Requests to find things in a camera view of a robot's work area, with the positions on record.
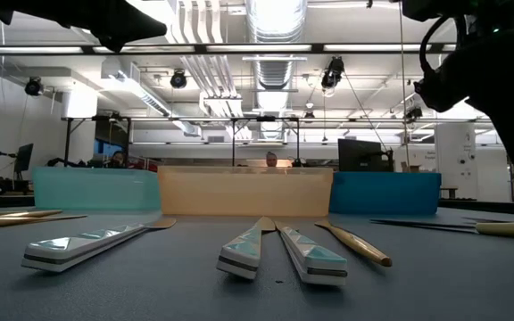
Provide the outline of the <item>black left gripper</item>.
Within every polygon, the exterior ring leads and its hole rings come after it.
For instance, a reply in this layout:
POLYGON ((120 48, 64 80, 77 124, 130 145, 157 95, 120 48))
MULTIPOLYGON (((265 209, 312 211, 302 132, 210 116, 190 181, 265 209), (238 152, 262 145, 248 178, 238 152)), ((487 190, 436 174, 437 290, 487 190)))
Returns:
MULTIPOLYGON (((108 50, 119 53, 129 42, 165 36, 168 27, 144 14, 125 0, 83 0, 79 5, 80 21, 76 26, 87 29, 108 50)), ((65 28, 75 25, 66 12, 44 1, 0 0, 0 21, 10 25, 16 12, 57 22, 65 28)))

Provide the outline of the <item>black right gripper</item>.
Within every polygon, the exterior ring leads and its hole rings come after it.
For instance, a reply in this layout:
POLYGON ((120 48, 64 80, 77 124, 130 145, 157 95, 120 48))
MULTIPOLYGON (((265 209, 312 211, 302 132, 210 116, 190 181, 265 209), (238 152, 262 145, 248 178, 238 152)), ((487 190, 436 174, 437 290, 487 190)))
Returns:
POLYGON ((430 28, 419 48, 424 78, 414 84, 415 91, 440 113, 463 101, 486 114, 514 164, 514 29, 460 47, 434 69, 426 45, 436 29, 430 28))

